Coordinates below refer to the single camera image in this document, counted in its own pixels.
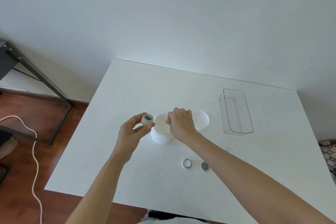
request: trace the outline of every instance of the baseboard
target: baseboard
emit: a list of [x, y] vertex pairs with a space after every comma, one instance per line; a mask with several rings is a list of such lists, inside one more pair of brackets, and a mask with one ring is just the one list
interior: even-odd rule
[[[14, 96], [21, 96], [21, 97], [26, 97], [26, 98], [35, 98], [35, 99], [40, 99], [40, 100], [45, 100], [45, 101], [53, 101], [57, 103], [64, 102], [61, 98], [55, 97], [55, 96], [32, 93], [32, 92], [21, 91], [21, 90], [13, 90], [13, 89], [2, 88], [2, 87], [0, 87], [0, 93], [14, 95]], [[74, 106], [77, 106], [77, 107], [86, 108], [89, 105], [88, 102], [83, 102], [79, 100], [70, 99], [70, 101], [73, 103]]]

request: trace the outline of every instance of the dark metal frame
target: dark metal frame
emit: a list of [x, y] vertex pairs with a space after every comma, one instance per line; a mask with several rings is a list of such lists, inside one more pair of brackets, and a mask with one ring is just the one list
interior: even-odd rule
[[39, 138], [35, 138], [32, 135], [28, 135], [26, 133], [5, 127], [0, 125], [0, 129], [4, 130], [6, 132], [9, 133], [13, 133], [19, 136], [23, 136], [23, 137], [27, 137], [29, 139], [32, 139], [34, 141], [38, 141], [41, 143], [45, 143], [47, 145], [52, 145], [53, 141], [57, 135], [57, 133], [59, 132], [65, 118], [67, 117], [67, 115], [69, 114], [71, 108], [74, 107], [73, 103], [71, 103], [71, 101], [69, 99], [67, 99], [58, 89], [56, 89], [51, 82], [49, 82], [48, 78], [42, 74], [42, 72], [40, 72], [37, 68], [34, 67], [34, 65], [32, 65], [29, 60], [23, 56], [23, 54], [16, 49], [15, 47], [13, 47], [10, 43], [5, 42], [2, 46], [0, 45], [0, 55], [9, 55], [12, 59], [16, 60], [18, 63], [21, 63], [25, 68], [27, 68], [35, 77], [24, 73], [16, 68], [13, 68], [15, 71], [18, 71], [20, 73], [23, 73], [26, 76], [29, 76], [35, 80], [38, 80], [40, 82], [43, 82], [49, 89], [51, 89], [56, 95], [58, 95], [62, 100], [64, 100], [66, 103], [69, 104], [69, 107], [66, 111], [66, 113], [64, 114], [64, 116], [62, 117], [62, 120], [58, 123], [57, 127], [55, 128], [55, 130], [53, 131], [52, 135], [47, 139], [47, 140], [43, 140], [43, 139], [39, 139]]

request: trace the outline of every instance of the white lid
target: white lid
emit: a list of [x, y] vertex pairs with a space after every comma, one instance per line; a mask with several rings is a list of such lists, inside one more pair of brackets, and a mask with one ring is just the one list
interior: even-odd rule
[[202, 130], [209, 125], [209, 116], [201, 110], [193, 111], [192, 119], [196, 130]]

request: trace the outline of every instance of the foot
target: foot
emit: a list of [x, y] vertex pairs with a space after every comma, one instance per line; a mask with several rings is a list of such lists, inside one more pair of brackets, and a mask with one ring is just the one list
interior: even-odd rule
[[9, 139], [0, 147], [0, 159], [10, 154], [17, 146], [18, 141], [14, 138]]

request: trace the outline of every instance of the right hand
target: right hand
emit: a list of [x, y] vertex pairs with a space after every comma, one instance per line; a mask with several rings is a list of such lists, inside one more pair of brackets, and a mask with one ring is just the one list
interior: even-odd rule
[[173, 112], [168, 113], [166, 123], [170, 125], [170, 131], [173, 136], [181, 142], [195, 137], [198, 133], [191, 110], [186, 111], [184, 108], [175, 107]]

